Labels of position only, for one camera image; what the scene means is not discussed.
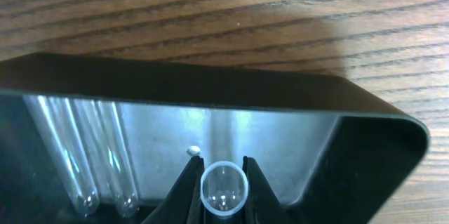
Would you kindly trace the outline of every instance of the transparent cylinder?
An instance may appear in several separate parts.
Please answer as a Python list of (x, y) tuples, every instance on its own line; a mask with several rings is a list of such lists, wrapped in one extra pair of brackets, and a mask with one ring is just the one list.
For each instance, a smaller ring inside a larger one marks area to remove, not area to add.
[(248, 189), (246, 174), (232, 162), (215, 162), (201, 177), (201, 201), (218, 218), (238, 213), (248, 198)]
[(79, 124), (89, 150), (97, 153), (116, 210), (131, 217), (139, 198), (116, 103), (74, 100)]
[(100, 199), (69, 99), (28, 95), (24, 100), (75, 210), (82, 216), (94, 213)]

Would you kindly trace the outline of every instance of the wood grain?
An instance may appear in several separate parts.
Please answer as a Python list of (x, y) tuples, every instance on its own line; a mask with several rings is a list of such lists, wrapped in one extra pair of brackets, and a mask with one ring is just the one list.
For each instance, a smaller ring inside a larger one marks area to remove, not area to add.
[(372, 223), (449, 223), (449, 0), (0, 0), (35, 51), (338, 74), (421, 119), (429, 154)]

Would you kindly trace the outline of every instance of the black container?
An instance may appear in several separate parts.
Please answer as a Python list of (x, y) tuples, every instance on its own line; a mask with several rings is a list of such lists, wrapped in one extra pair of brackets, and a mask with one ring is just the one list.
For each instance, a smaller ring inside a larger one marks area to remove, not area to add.
[(77, 216), (22, 100), (30, 94), (337, 116), (294, 204), (279, 203), (260, 158), (244, 157), (246, 224), (367, 223), (419, 163), (429, 138), (418, 120), (342, 77), (36, 53), (0, 62), (0, 223), (141, 223), (149, 214), (145, 223), (203, 223), (207, 214), (197, 188), (204, 164), (193, 157), (158, 206), (128, 219), (107, 204)]

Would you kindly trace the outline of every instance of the clear tube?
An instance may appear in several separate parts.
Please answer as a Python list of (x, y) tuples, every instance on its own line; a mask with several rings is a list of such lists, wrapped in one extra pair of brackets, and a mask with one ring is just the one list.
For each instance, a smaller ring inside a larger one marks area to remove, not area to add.
[(69, 100), (42, 95), (24, 100), (74, 208), (82, 216), (94, 213), (100, 199)]
[(218, 218), (238, 213), (248, 198), (248, 179), (235, 163), (211, 164), (201, 177), (201, 201)]
[(131, 217), (139, 209), (139, 198), (116, 104), (74, 100), (74, 106), (86, 144), (98, 154), (116, 210)]

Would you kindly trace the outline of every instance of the wooden table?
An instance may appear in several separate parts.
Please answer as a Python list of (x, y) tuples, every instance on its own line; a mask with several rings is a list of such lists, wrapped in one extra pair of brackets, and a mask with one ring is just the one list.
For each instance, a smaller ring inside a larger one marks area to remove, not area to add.
[(0, 0), (0, 59), (34, 51), (345, 76), (432, 135), (372, 223), (449, 223), (449, 0)]

